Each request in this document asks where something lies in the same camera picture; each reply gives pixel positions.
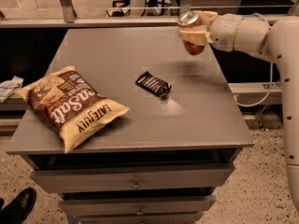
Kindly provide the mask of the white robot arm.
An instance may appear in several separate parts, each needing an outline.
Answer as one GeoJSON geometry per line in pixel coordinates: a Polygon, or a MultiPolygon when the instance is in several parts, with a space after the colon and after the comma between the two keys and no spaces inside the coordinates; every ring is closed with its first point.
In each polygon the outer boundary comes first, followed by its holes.
{"type": "Polygon", "coordinates": [[[299,210],[299,17],[286,16],[269,23],[259,13],[220,15],[195,10],[179,16],[178,33],[189,53],[199,54],[210,44],[217,50],[243,52],[277,66],[286,172],[292,202],[299,210]]]}

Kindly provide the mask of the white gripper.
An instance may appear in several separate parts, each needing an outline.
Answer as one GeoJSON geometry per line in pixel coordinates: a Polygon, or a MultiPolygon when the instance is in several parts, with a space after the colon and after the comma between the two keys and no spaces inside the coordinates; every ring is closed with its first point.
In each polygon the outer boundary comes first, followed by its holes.
{"type": "Polygon", "coordinates": [[[209,31],[180,30],[182,40],[198,46],[212,43],[217,50],[255,53],[263,50],[270,29],[267,21],[246,19],[241,15],[225,14],[219,16],[215,11],[196,10],[203,25],[209,31]]]}

